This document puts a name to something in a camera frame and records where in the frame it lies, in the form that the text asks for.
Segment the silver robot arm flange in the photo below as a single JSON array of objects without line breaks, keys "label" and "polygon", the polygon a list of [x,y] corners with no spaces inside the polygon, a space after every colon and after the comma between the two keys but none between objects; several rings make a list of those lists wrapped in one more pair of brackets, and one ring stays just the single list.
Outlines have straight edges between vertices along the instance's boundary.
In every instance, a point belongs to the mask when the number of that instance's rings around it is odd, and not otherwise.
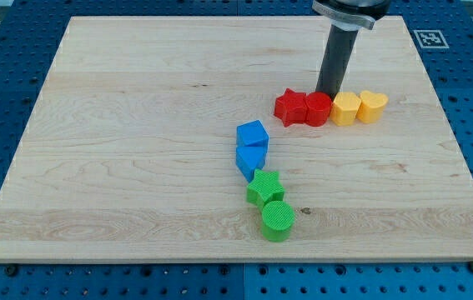
[{"label": "silver robot arm flange", "polygon": [[314,0],[312,9],[342,30],[371,30],[388,12],[391,0]]}]

